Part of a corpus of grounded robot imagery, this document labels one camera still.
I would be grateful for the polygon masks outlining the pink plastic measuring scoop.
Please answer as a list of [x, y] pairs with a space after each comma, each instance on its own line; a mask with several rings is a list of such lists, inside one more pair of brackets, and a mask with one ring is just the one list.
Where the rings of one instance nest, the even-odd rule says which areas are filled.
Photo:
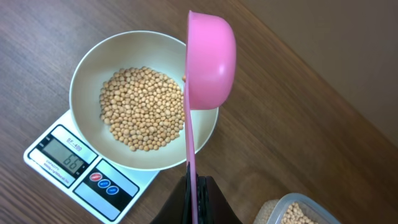
[[187, 21], [185, 83], [185, 142], [187, 194], [192, 223], [198, 223], [197, 178], [192, 110], [213, 110], [229, 96], [236, 68], [236, 41], [231, 26], [221, 17], [190, 11]]

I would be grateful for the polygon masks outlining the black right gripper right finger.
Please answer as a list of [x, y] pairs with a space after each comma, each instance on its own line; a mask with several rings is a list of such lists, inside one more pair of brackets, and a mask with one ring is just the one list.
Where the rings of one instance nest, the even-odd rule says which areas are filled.
[[211, 176], [197, 177], [199, 224], [242, 224]]

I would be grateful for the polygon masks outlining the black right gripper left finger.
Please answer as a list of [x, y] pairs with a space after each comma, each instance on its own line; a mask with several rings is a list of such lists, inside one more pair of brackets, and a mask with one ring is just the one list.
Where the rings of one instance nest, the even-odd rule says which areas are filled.
[[192, 224], [190, 164], [150, 224]]

